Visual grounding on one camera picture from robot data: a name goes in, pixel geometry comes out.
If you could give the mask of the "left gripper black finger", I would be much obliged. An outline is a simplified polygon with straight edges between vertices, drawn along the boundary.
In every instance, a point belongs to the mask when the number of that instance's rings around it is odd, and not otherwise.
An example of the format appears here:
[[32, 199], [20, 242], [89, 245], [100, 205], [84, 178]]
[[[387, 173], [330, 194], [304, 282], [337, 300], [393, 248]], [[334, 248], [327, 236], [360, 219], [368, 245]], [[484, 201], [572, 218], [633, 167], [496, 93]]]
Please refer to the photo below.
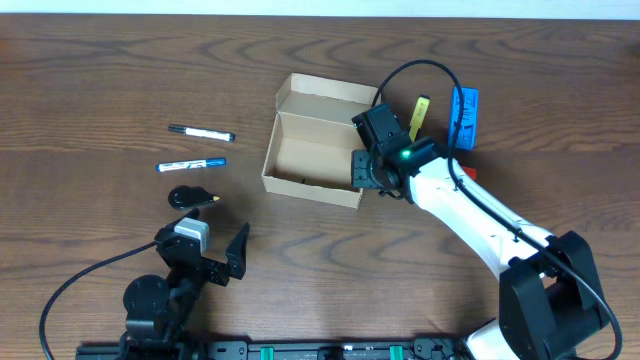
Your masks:
[[247, 242], [250, 224], [246, 222], [226, 249], [228, 273], [231, 278], [242, 280], [246, 273]]
[[190, 209], [184, 216], [178, 218], [177, 220], [169, 223], [167, 225], [167, 227], [169, 229], [173, 229], [178, 223], [180, 223], [182, 220], [184, 219], [192, 219], [192, 220], [197, 220], [199, 218], [200, 215], [200, 210], [198, 208], [193, 208]]

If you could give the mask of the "yellow highlighter pen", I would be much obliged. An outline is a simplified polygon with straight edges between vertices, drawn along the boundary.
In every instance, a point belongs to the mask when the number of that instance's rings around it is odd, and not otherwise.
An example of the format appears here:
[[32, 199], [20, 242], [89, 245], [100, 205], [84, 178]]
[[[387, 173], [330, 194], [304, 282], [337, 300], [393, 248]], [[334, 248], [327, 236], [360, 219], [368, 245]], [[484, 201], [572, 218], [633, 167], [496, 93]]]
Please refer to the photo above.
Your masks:
[[428, 96], [420, 95], [417, 98], [410, 122], [409, 122], [409, 137], [412, 142], [417, 138], [417, 135], [422, 128], [426, 114], [428, 112], [431, 99]]

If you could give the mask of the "blue white marker pen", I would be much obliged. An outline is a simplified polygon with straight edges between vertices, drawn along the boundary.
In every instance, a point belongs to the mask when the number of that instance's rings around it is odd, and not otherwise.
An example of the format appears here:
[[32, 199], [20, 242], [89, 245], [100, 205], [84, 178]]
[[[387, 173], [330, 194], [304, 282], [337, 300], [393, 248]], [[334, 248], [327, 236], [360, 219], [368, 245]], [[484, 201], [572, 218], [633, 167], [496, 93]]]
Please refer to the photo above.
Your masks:
[[165, 172], [171, 172], [171, 171], [191, 170], [191, 169], [199, 169], [199, 168], [223, 167], [226, 165], [227, 165], [227, 161], [224, 157], [207, 158], [207, 159], [198, 159], [198, 160], [186, 160], [186, 161], [179, 161], [179, 162], [160, 163], [156, 166], [156, 171], [159, 173], [165, 173]]

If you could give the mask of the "cardboard box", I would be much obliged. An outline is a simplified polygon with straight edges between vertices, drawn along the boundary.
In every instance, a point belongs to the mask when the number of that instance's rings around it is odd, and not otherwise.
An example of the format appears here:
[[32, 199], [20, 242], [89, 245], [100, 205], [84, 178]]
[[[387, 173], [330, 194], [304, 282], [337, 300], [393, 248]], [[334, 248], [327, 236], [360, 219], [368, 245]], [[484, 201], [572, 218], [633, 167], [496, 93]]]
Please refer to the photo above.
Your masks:
[[265, 190], [349, 208], [351, 155], [363, 148], [352, 118], [370, 108], [372, 86], [293, 73], [276, 93], [276, 114], [261, 171]]

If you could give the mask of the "blue plastic tool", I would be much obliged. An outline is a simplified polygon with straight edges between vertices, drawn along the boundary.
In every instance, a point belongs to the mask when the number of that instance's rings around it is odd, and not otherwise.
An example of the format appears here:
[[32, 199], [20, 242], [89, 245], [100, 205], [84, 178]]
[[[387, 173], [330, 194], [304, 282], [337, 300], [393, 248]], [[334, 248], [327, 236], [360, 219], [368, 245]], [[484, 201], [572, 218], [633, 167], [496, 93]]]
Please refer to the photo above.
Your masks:
[[[456, 140], [456, 148], [472, 151], [475, 147], [477, 122], [479, 112], [479, 92], [475, 88], [462, 87], [464, 108], [461, 127]], [[448, 144], [451, 144], [455, 132], [455, 125], [460, 113], [460, 96], [456, 87], [451, 94], [450, 124], [448, 129]]]

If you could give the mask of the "red black stapler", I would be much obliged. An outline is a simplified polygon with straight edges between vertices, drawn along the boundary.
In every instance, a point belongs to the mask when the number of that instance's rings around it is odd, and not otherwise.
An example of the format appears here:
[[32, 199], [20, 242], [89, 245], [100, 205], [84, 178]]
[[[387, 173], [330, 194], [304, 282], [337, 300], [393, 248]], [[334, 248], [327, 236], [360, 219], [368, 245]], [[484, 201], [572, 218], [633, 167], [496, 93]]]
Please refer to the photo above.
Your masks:
[[462, 166], [461, 169], [464, 171], [464, 173], [472, 180], [476, 180], [477, 179], [477, 170], [475, 168], [471, 168], [471, 167], [466, 167], [466, 166]]

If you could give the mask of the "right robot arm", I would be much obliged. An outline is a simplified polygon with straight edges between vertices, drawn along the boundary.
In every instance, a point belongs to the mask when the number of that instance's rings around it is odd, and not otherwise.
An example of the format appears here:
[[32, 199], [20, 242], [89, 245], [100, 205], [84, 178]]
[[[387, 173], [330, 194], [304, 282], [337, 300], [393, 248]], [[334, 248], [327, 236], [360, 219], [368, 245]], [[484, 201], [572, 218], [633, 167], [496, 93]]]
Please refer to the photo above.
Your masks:
[[431, 138], [411, 140], [386, 104], [352, 119], [364, 147], [352, 153], [352, 184], [406, 200], [447, 225], [499, 282], [499, 315], [458, 340], [458, 359], [574, 359], [606, 326], [621, 328], [606, 303], [594, 257], [574, 231], [556, 236], [489, 194]]

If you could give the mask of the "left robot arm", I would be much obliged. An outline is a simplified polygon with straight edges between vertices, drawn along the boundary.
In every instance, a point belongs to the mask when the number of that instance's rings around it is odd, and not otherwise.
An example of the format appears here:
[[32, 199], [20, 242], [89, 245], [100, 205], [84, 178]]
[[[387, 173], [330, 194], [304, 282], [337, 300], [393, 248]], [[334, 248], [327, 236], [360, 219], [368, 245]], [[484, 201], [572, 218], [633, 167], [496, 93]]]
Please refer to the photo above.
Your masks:
[[121, 359], [205, 359], [207, 346], [190, 335], [187, 322], [203, 288], [211, 283], [225, 287], [246, 273], [250, 225], [243, 224], [220, 262], [203, 256], [209, 246], [209, 225], [193, 209], [162, 227], [154, 247], [169, 274], [144, 275], [125, 290], [127, 338], [121, 342]]

